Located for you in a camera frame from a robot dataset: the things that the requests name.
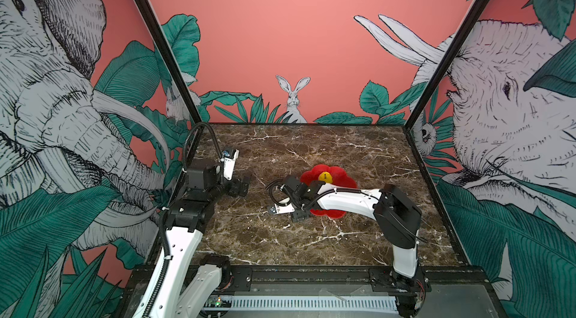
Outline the yellow fake apple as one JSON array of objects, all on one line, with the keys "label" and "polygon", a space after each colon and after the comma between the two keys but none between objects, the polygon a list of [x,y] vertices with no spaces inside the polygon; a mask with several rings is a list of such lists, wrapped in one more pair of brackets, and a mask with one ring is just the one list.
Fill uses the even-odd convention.
[{"label": "yellow fake apple", "polygon": [[328,184],[333,183],[333,177],[332,177],[331,173],[328,171],[321,172],[321,174],[318,175],[317,179],[321,182],[325,182]]}]

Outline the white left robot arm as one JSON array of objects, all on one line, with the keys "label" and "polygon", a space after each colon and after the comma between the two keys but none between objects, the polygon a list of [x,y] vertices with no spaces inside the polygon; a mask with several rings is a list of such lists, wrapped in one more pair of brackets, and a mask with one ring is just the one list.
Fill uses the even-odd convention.
[{"label": "white left robot arm", "polygon": [[236,157],[193,160],[184,170],[184,183],[165,210],[161,222],[162,257],[157,261],[135,317],[197,317],[210,295],[233,280],[230,261],[209,255],[189,284],[185,283],[215,204],[223,196],[246,197],[249,177],[233,175]]}]

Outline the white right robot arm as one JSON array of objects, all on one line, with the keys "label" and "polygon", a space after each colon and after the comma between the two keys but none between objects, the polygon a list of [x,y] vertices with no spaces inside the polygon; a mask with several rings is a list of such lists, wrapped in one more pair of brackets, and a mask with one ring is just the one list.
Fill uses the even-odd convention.
[{"label": "white right robot arm", "polygon": [[381,189],[362,190],[324,181],[305,184],[295,176],[288,176],[270,189],[285,194],[283,202],[295,212],[338,210],[376,221],[392,246],[394,285],[405,292],[425,291],[425,277],[418,258],[422,211],[398,186],[386,184]]}]

